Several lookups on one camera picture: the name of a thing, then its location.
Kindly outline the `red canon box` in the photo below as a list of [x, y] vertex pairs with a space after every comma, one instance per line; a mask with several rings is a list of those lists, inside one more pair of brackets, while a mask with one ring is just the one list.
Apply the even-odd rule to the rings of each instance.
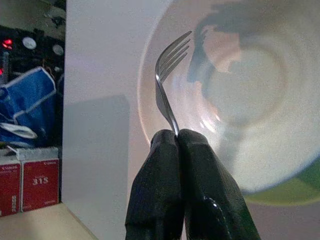
[[21, 162], [21, 211], [58, 204], [58, 148], [19, 148], [17, 157]]
[[0, 160], [0, 217], [20, 212], [21, 163]]

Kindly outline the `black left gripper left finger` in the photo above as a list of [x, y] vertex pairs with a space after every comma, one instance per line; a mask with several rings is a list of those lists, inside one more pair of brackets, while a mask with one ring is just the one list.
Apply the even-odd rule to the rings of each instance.
[[179, 147], [175, 133], [163, 129], [132, 183], [125, 240], [180, 240], [183, 220]]

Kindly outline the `silver metal fork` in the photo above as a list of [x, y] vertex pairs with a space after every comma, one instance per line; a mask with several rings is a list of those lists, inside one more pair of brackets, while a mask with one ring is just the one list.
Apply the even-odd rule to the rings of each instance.
[[188, 31], [170, 43], [158, 57], [155, 70], [155, 101], [158, 110], [168, 122], [172, 131], [177, 135], [180, 131], [178, 122], [175, 118], [167, 94], [164, 89], [164, 82], [171, 72], [187, 56], [192, 31]]

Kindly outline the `blue bag with white trim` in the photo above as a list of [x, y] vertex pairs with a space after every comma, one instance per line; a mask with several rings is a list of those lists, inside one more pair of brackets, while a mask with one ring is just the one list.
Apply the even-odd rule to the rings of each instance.
[[0, 142], [43, 147], [55, 125], [56, 85], [43, 68], [33, 68], [0, 85]]

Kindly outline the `white plate with green rim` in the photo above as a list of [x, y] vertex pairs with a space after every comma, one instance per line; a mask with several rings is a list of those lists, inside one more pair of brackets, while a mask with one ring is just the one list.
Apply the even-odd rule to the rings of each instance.
[[182, 129], [204, 135], [250, 202], [320, 202], [320, 0], [171, 0], [146, 47], [138, 112], [147, 140], [170, 126], [155, 65], [190, 32], [163, 86]]

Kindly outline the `black appliance with red lights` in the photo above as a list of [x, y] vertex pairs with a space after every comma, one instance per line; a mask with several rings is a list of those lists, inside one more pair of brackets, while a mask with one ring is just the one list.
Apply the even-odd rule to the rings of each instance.
[[37, 67], [57, 81], [65, 72], [65, 42], [45, 35], [0, 25], [0, 82], [9, 82]]

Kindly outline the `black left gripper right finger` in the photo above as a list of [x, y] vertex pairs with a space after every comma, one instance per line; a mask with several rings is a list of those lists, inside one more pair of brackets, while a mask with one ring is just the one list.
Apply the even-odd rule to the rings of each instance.
[[187, 240], [261, 240], [238, 184], [205, 136], [177, 136], [185, 199]]

